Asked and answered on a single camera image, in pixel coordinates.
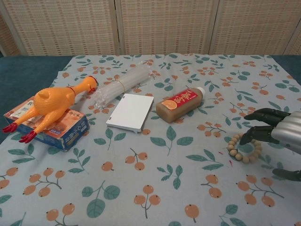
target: red label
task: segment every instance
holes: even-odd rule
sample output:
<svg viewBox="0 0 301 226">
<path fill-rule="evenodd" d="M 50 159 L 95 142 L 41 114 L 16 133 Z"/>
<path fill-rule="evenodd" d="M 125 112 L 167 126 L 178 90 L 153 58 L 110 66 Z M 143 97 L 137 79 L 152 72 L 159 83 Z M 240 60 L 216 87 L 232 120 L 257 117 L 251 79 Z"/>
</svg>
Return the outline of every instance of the red label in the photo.
<svg viewBox="0 0 301 226">
<path fill-rule="evenodd" d="M 190 89 L 186 89 L 182 93 L 179 93 L 176 96 L 163 101 L 162 104 L 166 106 L 168 109 L 173 110 L 191 101 L 197 96 L 198 95 L 195 92 L 191 91 Z"/>
</svg>

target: brown bottle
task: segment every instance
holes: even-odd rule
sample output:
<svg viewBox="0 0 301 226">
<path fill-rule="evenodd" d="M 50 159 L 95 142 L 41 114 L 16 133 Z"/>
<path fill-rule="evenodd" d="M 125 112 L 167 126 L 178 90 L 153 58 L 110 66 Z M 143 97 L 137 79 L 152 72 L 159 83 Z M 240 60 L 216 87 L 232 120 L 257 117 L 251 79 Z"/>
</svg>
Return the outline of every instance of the brown bottle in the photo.
<svg viewBox="0 0 301 226">
<path fill-rule="evenodd" d="M 197 108 L 205 95 L 201 87 L 189 88 L 173 97 L 163 100 L 156 105 L 158 116 L 164 121 L 172 123 L 189 111 Z"/>
</svg>

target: table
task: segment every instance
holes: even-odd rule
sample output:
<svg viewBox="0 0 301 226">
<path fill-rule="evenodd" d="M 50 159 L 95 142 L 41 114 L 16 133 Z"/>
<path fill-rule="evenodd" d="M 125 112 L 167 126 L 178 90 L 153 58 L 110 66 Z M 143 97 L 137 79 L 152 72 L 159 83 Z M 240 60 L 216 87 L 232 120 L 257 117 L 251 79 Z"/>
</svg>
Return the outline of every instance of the table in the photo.
<svg viewBox="0 0 301 226">
<path fill-rule="evenodd" d="M 91 128 L 69 152 L 36 140 L 21 144 L 18 133 L 10 135 L 0 145 L 0 224 L 280 226 L 301 221 L 300 184 L 272 173 L 299 170 L 300 155 L 263 143 L 263 155 L 246 165 L 226 149 L 230 137 L 264 125 L 243 119 L 254 109 L 300 110 L 298 83 L 270 56 L 169 54 L 75 56 L 53 86 L 76 85 L 88 75 L 106 85 L 141 61 L 151 66 L 151 78 L 128 93 L 153 95 L 156 103 L 202 86 L 202 105 L 172 124 L 153 106 L 137 135 L 106 127 L 118 98 L 95 109 L 83 93 L 72 108 L 86 114 Z M 253 146 L 239 149 L 248 154 Z"/>
</svg>

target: robotic hand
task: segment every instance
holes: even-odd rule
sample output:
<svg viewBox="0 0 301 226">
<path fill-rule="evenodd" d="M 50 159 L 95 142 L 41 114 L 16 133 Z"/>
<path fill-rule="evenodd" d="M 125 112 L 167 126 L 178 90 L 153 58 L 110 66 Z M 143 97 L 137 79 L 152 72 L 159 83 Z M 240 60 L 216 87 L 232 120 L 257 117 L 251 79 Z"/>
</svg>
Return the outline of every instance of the robotic hand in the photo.
<svg viewBox="0 0 301 226">
<path fill-rule="evenodd" d="M 301 154 L 301 112 L 286 113 L 283 111 L 262 108 L 244 117 L 246 120 L 263 121 L 269 126 L 254 126 L 241 138 L 239 144 L 245 145 L 252 139 L 280 144 L 293 152 Z M 301 170 L 288 171 L 273 169 L 281 178 L 301 181 Z"/>
</svg>

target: rubber chicken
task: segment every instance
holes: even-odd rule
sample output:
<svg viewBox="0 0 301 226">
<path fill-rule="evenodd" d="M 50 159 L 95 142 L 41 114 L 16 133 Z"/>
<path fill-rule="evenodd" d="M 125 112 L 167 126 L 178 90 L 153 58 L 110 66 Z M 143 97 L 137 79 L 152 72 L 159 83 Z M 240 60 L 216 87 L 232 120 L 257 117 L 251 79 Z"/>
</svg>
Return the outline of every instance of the rubber chicken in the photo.
<svg viewBox="0 0 301 226">
<path fill-rule="evenodd" d="M 33 100 L 33 106 L 19 119 L 2 129 L 3 132 L 14 132 L 22 122 L 38 115 L 44 115 L 42 123 L 27 135 L 21 137 L 19 142 L 29 143 L 38 133 L 58 120 L 65 111 L 74 104 L 77 94 L 89 91 L 94 92 L 97 88 L 97 80 L 86 77 L 81 84 L 74 87 L 53 87 L 39 91 Z"/>
</svg>

